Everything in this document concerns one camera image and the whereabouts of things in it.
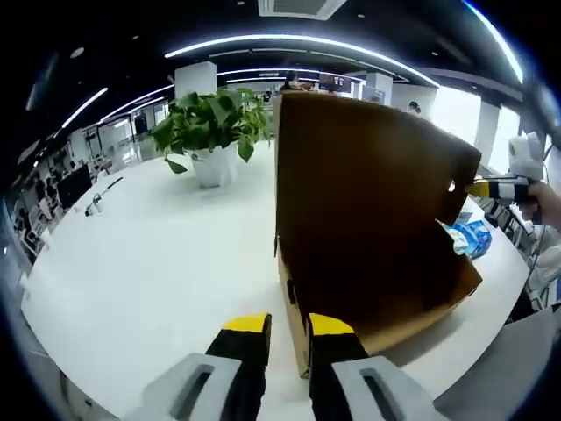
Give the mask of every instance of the white flower pot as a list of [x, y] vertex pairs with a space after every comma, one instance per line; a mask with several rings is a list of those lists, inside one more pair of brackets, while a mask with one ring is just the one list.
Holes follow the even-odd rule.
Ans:
[[215, 147], [212, 153], [208, 149], [201, 149], [193, 154], [196, 156], [191, 155], [193, 169], [202, 188], [227, 186], [238, 178], [238, 150], [235, 142], [225, 149]]

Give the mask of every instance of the ceiling light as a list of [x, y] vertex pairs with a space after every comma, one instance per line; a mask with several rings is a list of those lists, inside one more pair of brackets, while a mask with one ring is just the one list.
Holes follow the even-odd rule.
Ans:
[[106, 115], [105, 117], [101, 118], [97, 123], [100, 125], [100, 124], [103, 123], [107, 118], [109, 118], [109, 117], [111, 117], [111, 116], [117, 114], [118, 112], [120, 112], [121, 110], [124, 110], [124, 109], [127, 108], [127, 107], [130, 107], [130, 106], [133, 105], [134, 103], [137, 103], [138, 101], [140, 101], [140, 100], [142, 100], [142, 99], [144, 99], [144, 98], [148, 98], [150, 95], [157, 94], [158, 92], [161, 92], [162, 90], [170, 89], [170, 88], [172, 88], [173, 86], [175, 86], [175, 85], [171, 84], [171, 85], [165, 86], [165, 87], [163, 87], [163, 88], [156, 89], [156, 90], [154, 90], [154, 91], [152, 91], [152, 92], [150, 92], [150, 93], [148, 93], [148, 94], [146, 94], [146, 95], [139, 96], [137, 99], [133, 99], [133, 100], [130, 101], [129, 103], [126, 103], [125, 105], [123, 105], [123, 106], [117, 108], [116, 110], [110, 112], [108, 115]]
[[122, 127], [122, 126], [126, 125], [128, 122], [129, 122], [129, 120], [121, 120], [116, 125], [114, 125], [113, 127], [118, 129], [119, 127]]
[[355, 82], [362, 82], [364, 80], [354, 76], [338, 75], [337, 73], [322, 72], [320, 70], [314, 70], [312, 68], [242, 68], [240, 70], [220, 72], [217, 73], [217, 76], [234, 75], [236, 73], [248, 73], [248, 72], [289, 72], [290, 70], [294, 70], [295, 72], [318, 73], [318, 74], [323, 73], [324, 75], [346, 77], [348, 79], [352, 79]]
[[153, 99], [152, 101], [148, 101], [147, 103], [143, 103], [142, 105], [139, 105], [138, 107], [133, 108], [133, 109], [130, 110], [129, 112], [130, 112], [130, 113], [133, 113], [134, 111], [138, 111], [138, 110], [140, 110], [141, 108], [144, 108], [144, 107], [146, 107], [147, 105], [150, 105], [151, 103], [157, 103], [158, 101], [161, 101], [162, 99], [164, 99], [164, 97], [163, 97], [163, 96], [160, 96], [159, 98]]
[[518, 79], [518, 82], [523, 83], [524, 74], [522, 72], [522, 68], [520, 67], [520, 64], [518, 64], [515, 54], [508, 46], [507, 41], [504, 38], [502, 38], [502, 35], [499, 33], [499, 31], [497, 31], [497, 28], [493, 26], [493, 24], [489, 21], [489, 19], [483, 16], [483, 14], [480, 11], [478, 11], [475, 7], [473, 7], [471, 4], [467, 3], [466, 0], [463, 1], [465, 5], [470, 8], [473, 14], [475, 14], [475, 16], [477, 16], [478, 19], [483, 23], [483, 25], [485, 26], [485, 28], [487, 28], [487, 30], [491, 33], [491, 35], [493, 35], [494, 40], [497, 42], [497, 44], [499, 44], [499, 47], [501, 48], [502, 52], [507, 57], [510, 67], [514, 70], [516, 79]]
[[378, 70], [380, 70], [380, 71], [382, 71], [382, 72], [388, 73], [388, 74], [391, 75], [391, 76], [395, 76], [395, 73], [394, 73], [394, 72], [390, 72], [389, 70], [386, 70], [386, 69], [384, 69], [384, 68], [381, 68], [381, 67], [378, 67], [378, 66], [374, 66], [374, 65], [371, 64], [371, 63], [366, 63], [365, 61], [357, 61], [357, 63], [358, 63], [358, 64], [361, 64], [361, 65], [363, 65], [363, 66], [367, 66], [367, 67], [369, 67], [369, 68], [376, 68], [376, 69], [378, 69]]
[[206, 46], [216, 46], [220, 44], [226, 44], [229, 42], [236, 42], [236, 41], [248, 41], [254, 39], [291, 39], [296, 41], [308, 41], [308, 42], [316, 42], [318, 44], [325, 44], [329, 46], [338, 46], [340, 48], [344, 48], [347, 50], [352, 50], [357, 53], [362, 53], [365, 55], [369, 55], [379, 60], [386, 61], [391, 63], [399, 68], [403, 68], [407, 70], [409, 73], [416, 75], [423, 79], [424, 81], [430, 83], [431, 85], [436, 86], [437, 88], [440, 87], [440, 84], [436, 81], [430, 79], [427, 75], [415, 70], [414, 68], [408, 66], [407, 64], [401, 63], [400, 61], [394, 60], [390, 57], [386, 57], [383, 54], [377, 53], [372, 50], [368, 50], [361, 46], [354, 46], [353, 44], [347, 44], [341, 41], [335, 41], [333, 39], [325, 39], [325, 38], [317, 38], [317, 37], [310, 37], [306, 35], [289, 35], [289, 34], [252, 34], [252, 35], [238, 35], [236, 37], [229, 37], [229, 38], [221, 38], [221, 39], [213, 39], [211, 41], [201, 42], [199, 44], [193, 44], [192, 46], [185, 46], [180, 48], [179, 50], [172, 51], [171, 53], [165, 54], [164, 57], [169, 59], [170, 57], [174, 57], [175, 55], [184, 54], [190, 51], [195, 51], [200, 48], [205, 48]]
[[316, 55], [325, 55], [327, 57], [333, 57], [335, 59], [341, 59], [341, 60], [347, 60], [347, 61], [352, 61], [353, 63], [358, 62], [357, 59], [351, 59], [349, 57], [343, 57], [342, 55], [336, 55], [336, 54], [329, 54], [329, 53], [322, 53], [320, 51], [314, 51], [314, 50], [310, 50], [311, 54], [316, 54]]
[[297, 48], [252, 48], [254, 51], [284, 51], [286, 53], [307, 53], [308, 50], [299, 50]]
[[95, 95], [93, 95], [88, 101], [86, 101], [85, 103], [83, 103], [80, 108], [78, 108], [78, 110], [74, 111], [74, 113], [68, 118], [67, 121], [65, 121], [64, 123], [62, 123], [62, 128], [66, 128], [70, 122], [72, 122], [72, 120], [74, 120], [78, 114], [80, 114], [82, 111], [85, 110], [85, 108], [90, 105], [91, 103], [93, 103], [97, 98], [99, 98], [101, 95], [103, 95], [105, 92], [107, 92], [109, 89], [108, 88], [103, 88], [102, 90], [100, 90], [99, 92], [97, 92]]
[[[271, 81], [271, 80], [284, 81], [285, 79], [286, 79], [286, 77], [246, 77], [244, 79], [230, 79], [229, 81], [226, 81], [226, 83]], [[305, 82], [319, 82], [319, 79], [309, 79], [309, 78], [306, 78], [306, 77], [299, 77], [298, 80], [299, 81], [305, 81]]]
[[82, 53], [84, 52], [84, 47], [81, 46], [80, 48], [76, 48], [71, 54], [70, 54], [70, 58], [71, 59], [75, 59], [76, 57], [80, 57], [82, 55]]
[[241, 53], [250, 53], [248, 49], [245, 50], [234, 50], [234, 51], [225, 51], [223, 53], [216, 53], [216, 54], [209, 54], [209, 57], [220, 57], [221, 55], [230, 55], [230, 54], [241, 54]]

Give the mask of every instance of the brown cardboard box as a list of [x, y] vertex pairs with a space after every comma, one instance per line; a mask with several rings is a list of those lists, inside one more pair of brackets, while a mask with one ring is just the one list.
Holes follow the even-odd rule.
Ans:
[[275, 118], [279, 108], [275, 244], [305, 376], [306, 314], [345, 321], [375, 353], [432, 325], [479, 285], [435, 219], [454, 222], [480, 153], [374, 103], [287, 93]]

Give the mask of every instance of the potted plant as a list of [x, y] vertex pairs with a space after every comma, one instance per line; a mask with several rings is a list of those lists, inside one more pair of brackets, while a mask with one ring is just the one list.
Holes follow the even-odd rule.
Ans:
[[156, 148], [176, 174], [187, 171], [168, 155], [188, 154], [202, 187], [224, 186], [236, 178], [236, 145], [248, 162], [255, 143], [269, 140], [263, 103], [250, 89], [220, 89], [216, 94], [195, 92], [169, 104], [169, 116], [154, 127]]

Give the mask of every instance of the desk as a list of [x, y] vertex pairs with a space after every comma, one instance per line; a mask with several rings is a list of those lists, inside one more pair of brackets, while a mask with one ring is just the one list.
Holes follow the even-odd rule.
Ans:
[[[273, 313], [266, 395], [259, 419], [312, 420], [297, 376], [273, 257], [273, 149], [259, 144], [238, 181], [199, 190], [162, 159], [103, 178], [69, 210], [27, 283], [22, 310], [41, 345], [81, 390], [118, 417], [145, 385], [192, 352], [204, 352], [237, 315]], [[95, 193], [103, 213], [84, 217]], [[466, 210], [482, 217], [472, 201]], [[433, 397], [493, 341], [528, 275], [500, 230], [475, 261], [477, 291], [449, 316], [386, 352]]]

